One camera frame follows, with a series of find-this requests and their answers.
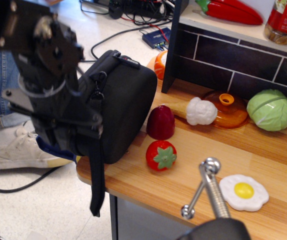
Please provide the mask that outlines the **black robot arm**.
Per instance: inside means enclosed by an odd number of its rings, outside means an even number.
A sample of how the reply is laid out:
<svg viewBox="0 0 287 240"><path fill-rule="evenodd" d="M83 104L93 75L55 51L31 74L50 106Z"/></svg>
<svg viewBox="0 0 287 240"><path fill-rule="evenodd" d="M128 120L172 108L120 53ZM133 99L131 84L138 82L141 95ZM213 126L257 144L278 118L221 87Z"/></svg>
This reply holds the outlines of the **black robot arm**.
<svg viewBox="0 0 287 240"><path fill-rule="evenodd" d="M19 87L2 94L10 108L30 116L47 144L88 154L102 133L90 103L100 83L94 74L77 77L84 54L75 33L46 6L0 0L0 50L13 54L20 72Z"/></svg>

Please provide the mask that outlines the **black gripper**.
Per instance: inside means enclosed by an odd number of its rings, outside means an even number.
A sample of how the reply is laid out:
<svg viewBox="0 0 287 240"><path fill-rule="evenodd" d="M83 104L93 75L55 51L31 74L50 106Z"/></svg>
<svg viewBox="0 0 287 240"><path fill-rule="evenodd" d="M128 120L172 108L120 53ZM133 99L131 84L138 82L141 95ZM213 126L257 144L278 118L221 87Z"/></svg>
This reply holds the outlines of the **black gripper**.
<svg viewBox="0 0 287 240"><path fill-rule="evenodd" d="M64 79L60 86L37 92L27 79L19 78L18 88L8 88L2 96L10 109L31 117L42 140L60 151L86 153L88 142L97 142L103 132L103 117L96 102L100 82L83 75Z"/></svg>

